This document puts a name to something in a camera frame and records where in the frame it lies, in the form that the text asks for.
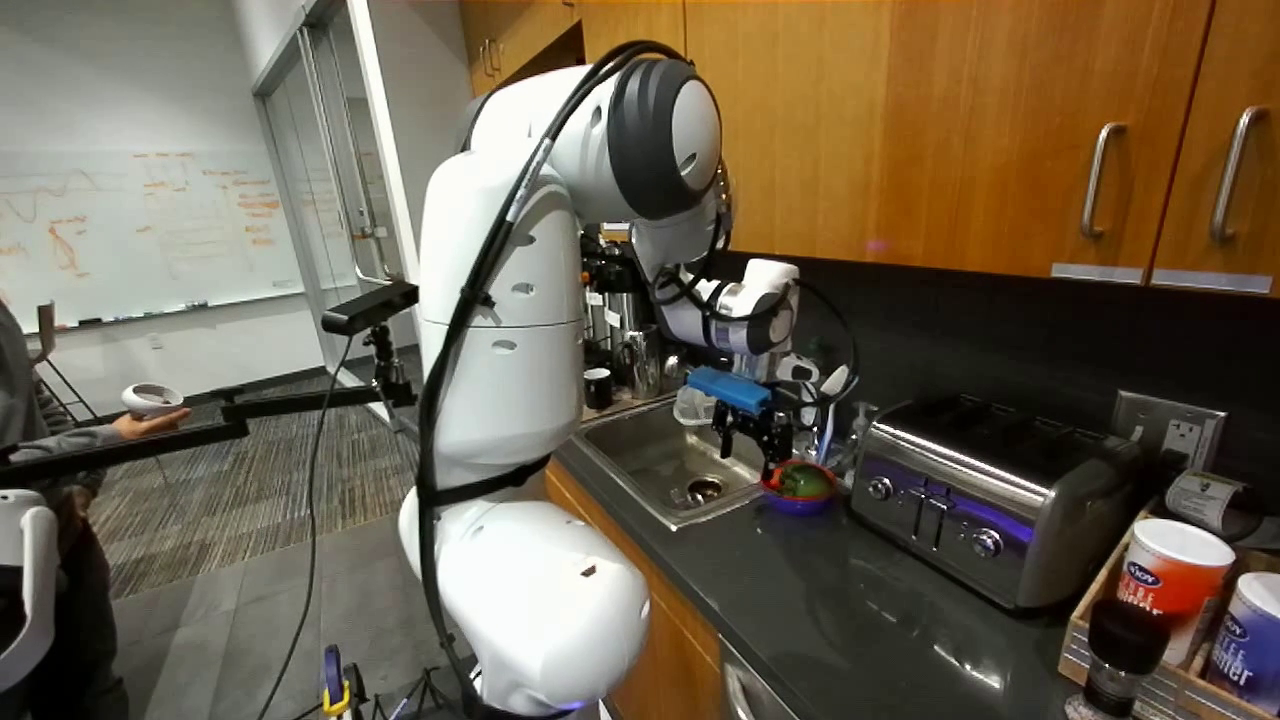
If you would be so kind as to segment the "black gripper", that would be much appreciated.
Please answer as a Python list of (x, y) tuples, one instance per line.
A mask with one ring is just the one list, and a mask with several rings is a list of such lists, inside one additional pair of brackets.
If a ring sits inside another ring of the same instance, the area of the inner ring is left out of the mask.
[(712, 430), (722, 432), (722, 461), (742, 461), (742, 435), (748, 435), (767, 470), (784, 465), (796, 452), (796, 414), (767, 402), (766, 415), (742, 415), (729, 404), (712, 408)]

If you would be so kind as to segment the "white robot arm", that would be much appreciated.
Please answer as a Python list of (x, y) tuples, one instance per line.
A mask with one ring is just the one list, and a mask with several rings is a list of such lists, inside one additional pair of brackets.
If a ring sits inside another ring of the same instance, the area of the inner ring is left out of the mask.
[(520, 493), (583, 414), (582, 236), (619, 225), (659, 330), (766, 358), (799, 320), (799, 267), (716, 282), (732, 184), (716, 94), (659, 40), (485, 96), (421, 216), (421, 461), (401, 546), (466, 720), (570, 720), (634, 674), (650, 586), (571, 513)]

